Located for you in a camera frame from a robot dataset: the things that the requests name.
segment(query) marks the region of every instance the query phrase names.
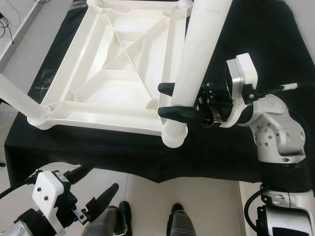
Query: gray pants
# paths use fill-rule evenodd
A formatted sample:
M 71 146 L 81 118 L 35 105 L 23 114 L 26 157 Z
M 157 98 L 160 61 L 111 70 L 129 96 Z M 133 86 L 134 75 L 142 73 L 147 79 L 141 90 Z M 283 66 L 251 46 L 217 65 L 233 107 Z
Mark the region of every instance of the gray pants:
M 110 206 L 85 227 L 81 236 L 113 236 L 116 220 L 117 208 Z
M 170 236 L 196 236 L 192 221 L 183 210 L 174 212 Z
M 109 207 L 85 227 L 82 236 L 113 236 L 116 220 L 117 209 Z M 196 236 L 193 224 L 183 210 L 174 212 L 170 236 Z

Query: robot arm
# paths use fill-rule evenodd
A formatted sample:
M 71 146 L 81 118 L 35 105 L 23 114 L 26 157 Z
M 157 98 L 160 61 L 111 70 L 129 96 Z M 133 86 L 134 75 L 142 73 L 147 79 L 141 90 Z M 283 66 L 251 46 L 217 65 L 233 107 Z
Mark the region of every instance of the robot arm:
M 249 102 L 248 105 L 252 106 L 252 117 L 240 125 L 252 130 L 263 171 L 262 186 L 269 186 L 261 193 L 262 201 L 266 205 L 258 208 L 257 226 L 253 229 L 258 235 L 265 236 L 313 236 L 315 198 L 308 170 L 305 166 L 300 166 L 304 172 L 301 174 L 292 168 L 306 161 L 305 132 L 302 126 L 290 117 L 288 108 L 278 97 L 268 94 L 251 102 L 255 99 L 255 68 L 248 54 L 241 55 L 241 59 L 238 57 L 227 62 L 232 78 L 232 95 L 234 92 L 235 100 L 241 100 L 244 104 Z M 243 84 L 236 83 L 239 78 L 243 78 Z M 250 79 L 253 85 L 245 85 Z M 252 93 L 244 92 L 245 86 L 250 88 Z M 236 109 L 237 111 L 232 110 L 230 117 L 236 116 L 238 119 L 240 110 L 243 111 L 245 106 Z
M 226 90 L 203 85 L 196 105 L 159 108 L 159 115 L 179 122 L 199 122 L 229 128 L 249 127 L 261 165 L 262 189 L 249 199 L 245 217 L 259 236 L 315 236 L 315 197 L 308 174 L 304 144 L 306 135 L 278 97 L 256 90 L 257 72 L 249 54 L 228 60 Z M 271 90 L 296 89 L 307 84 L 289 84 Z M 170 84 L 159 91 L 172 95 Z M 247 210 L 259 195 L 266 204 L 258 208 L 256 225 Z
M 14 226 L 1 236 L 62 236 L 65 228 L 79 221 L 85 225 L 98 218 L 108 207 L 118 191 L 118 184 L 113 184 L 97 199 L 92 198 L 87 210 L 80 210 L 76 197 L 70 192 L 72 184 L 81 180 L 92 167 L 79 167 L 65 174 L 59 171 L 38 171 L 31 178 L 35 183 L 32 198 L 39 211 L 29 209 L 20 215 Z

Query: tube leg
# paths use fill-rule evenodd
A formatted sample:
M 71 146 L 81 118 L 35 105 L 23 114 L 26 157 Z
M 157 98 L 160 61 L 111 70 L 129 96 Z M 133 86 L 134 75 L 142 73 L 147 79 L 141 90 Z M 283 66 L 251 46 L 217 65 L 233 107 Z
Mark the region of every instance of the tube leg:
M 48 115 L 48 108 L 39 105 L 0 73 L 0 98 L 29 118 L 33 124 L 43 123 Z
M 231 4 L 232 0 L 194 1 L 171 106 L 193 106 Z M 182 123 L 166 121 L 162 134 L 165 145 L 181 146 L 186 128 Z

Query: foot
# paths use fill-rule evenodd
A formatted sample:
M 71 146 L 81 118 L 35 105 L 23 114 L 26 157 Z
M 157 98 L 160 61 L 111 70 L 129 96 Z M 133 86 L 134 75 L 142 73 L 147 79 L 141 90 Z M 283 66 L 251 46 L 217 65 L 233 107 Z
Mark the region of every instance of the foot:
M 123 201 L 119 204 L 119 211 L 124 216 L 126 223 L 126 236 L 132 236 L 131 228 L 131 209 L 128 202 Z
M 170 236 L 172 223 L 173 223 L 173 214 L 178 210 L 184 210 L 183 206 L 179 203 L 175 203 L 172 207 L 172 212 L 168 217 L 167 228 L 166 228 L 166 236 Z
M 175 203 L 172 207 L 172 214 L 178 210 L 184 210 L 183 206 L 179 203 Z

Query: black tablecloth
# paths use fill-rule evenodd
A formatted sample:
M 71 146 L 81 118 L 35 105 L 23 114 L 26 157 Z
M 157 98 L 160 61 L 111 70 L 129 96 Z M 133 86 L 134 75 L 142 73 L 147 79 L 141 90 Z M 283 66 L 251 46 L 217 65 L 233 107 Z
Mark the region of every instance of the black tablecloth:
M 67 14 L 29 92 L 37 102 L 43 99 L 85 11 L 78 8 Z M 257 68 L 260 89 L 315 78 L 315 66 L 292 12 L 284 2 L 235 1 L 205 81 L 222 83 L 225 60 L 245 52 L 250 53 Z M 313 143 L 314 94 L 286 91 L 278 95 L 303 118 L 309 143 Z M 260 180 L 252 133 L 238 126 L 207 130 L 190 127 L 184 145 L 170 149 L 156 136 L 70 126 L 43 131 L 29 125 L 26 118 L 18 114 L 6 139 L 5 152 L 11 184 L 23 180 L 36 168 L 57 161 L 93 164 L 155 182 L 175 177 Z M 308 156 L 314 155 L 315 146 L 308 144 L 307 152 Z

